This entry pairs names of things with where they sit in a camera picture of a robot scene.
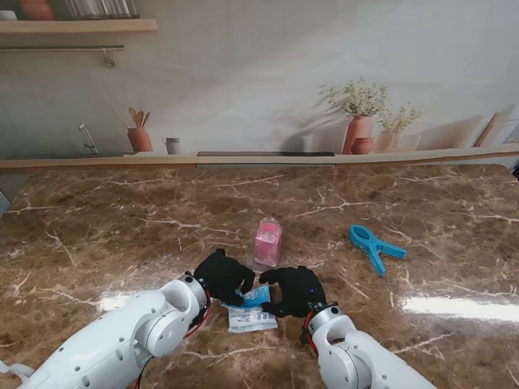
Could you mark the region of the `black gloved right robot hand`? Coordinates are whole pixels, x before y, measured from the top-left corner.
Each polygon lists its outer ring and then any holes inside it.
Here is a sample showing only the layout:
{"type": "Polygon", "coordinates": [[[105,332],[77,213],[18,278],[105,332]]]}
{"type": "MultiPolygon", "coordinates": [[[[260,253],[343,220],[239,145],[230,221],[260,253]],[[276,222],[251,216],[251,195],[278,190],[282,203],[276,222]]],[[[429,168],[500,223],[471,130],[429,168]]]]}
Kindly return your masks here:
{"type": "Polygon", "coordinates": [[[326,295],[317,275],[305,266],[280,267],[264,271],[259,276],[261,284],[277,284],[281,289],[279,302],[261,304],[264,312],[278,318],[294,316],[305,318],[316,304],[325,306],[326,295]]]}

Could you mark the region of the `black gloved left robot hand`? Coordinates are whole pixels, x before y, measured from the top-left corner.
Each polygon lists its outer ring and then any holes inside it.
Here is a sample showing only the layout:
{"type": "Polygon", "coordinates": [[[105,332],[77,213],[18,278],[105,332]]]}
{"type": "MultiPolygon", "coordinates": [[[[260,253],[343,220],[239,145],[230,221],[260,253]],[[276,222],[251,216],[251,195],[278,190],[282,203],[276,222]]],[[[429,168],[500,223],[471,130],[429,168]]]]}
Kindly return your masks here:
{"type": "Polygon", "coordinates": [[[216,249],[196,269],[194,277],[202,280],[212,298],[228,306],[242,306],[243,297],[251,291],[255,272],[238,260],[226,255],[224,249],[216,249]]]}

